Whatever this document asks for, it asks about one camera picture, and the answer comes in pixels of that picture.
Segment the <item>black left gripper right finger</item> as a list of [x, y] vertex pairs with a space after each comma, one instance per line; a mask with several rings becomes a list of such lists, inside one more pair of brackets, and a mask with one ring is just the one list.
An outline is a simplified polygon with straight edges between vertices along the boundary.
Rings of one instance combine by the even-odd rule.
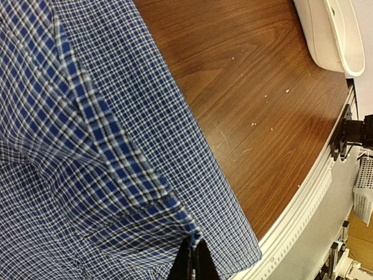
[[194, 252], [195, 279], [219, 280], [219, 275], [204, 240], [201, 240]]

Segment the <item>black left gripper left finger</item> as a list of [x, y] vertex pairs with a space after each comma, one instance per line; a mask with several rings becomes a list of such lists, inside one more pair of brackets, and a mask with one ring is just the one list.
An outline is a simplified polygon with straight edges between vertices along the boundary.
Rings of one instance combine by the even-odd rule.
[[184, 240], [178, 250], [168, 280], [191, 280], [193, 276], [193, 254], [189, 241]]

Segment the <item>blue checked long sleeve shirt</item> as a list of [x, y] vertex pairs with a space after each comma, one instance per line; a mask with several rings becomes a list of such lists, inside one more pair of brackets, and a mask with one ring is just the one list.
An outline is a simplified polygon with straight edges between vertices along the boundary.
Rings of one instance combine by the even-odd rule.
[[1, 278], [220, 279], [258, 240], [133, 1], [1, 2]]

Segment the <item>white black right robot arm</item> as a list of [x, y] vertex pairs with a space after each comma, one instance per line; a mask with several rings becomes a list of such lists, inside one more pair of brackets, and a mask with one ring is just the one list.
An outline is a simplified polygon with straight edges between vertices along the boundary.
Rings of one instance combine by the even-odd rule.
[[346, 120], [343, 128], [346, 142], [372, 149], [372, 119], [373, 115], [366, 115], [363, 121]]

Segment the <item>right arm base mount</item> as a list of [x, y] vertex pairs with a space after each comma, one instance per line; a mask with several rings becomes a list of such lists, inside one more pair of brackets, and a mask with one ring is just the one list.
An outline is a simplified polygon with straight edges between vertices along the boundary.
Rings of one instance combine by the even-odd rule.
[[345, 157], [347, 141], [344, 135], [344, 126], [347, 120], [352, 120], [351, 105], [346, 104], [329, 141], [330, 154], [334, 161]]

